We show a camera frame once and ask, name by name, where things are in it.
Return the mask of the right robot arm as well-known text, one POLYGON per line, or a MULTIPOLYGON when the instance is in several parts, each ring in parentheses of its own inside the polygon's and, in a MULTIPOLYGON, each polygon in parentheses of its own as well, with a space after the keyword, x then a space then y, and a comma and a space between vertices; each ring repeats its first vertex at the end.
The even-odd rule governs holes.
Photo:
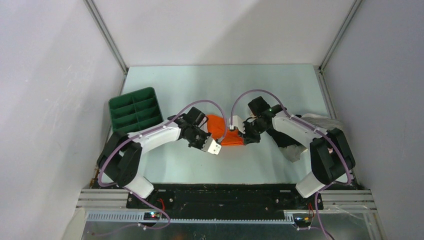
POLYGON ((261 96, 248 103, 253 114, 242 122, 239 136, 245 145, 259 143, 263 133, 268 134, 284 157, 296 162, 302 153, 309 153, 311 171, 296 185, 291 204, 304 209, 311 195, 335 183, 356 166, 346 139, 338 127, 327 129, 311 123, 310 117, 286 115, 280 105, 270 106, 261 96))

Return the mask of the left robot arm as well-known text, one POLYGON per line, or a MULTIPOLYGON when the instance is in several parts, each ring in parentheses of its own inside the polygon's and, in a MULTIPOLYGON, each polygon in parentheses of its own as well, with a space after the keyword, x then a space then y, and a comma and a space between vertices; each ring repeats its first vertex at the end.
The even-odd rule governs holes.
POLYGON ((101 152, 97 166, 97 182, 101 187, 116 185, 139 196, 145 208, 153 208, 158 194, 144 176, 141 158, 151 150, 178 140, 186 140, 188 147, 217 155, 221 145, 202 127, 208 118, 196 107, 188 113, 170 116, 164 122, 143 131, 116 131, 101 152))

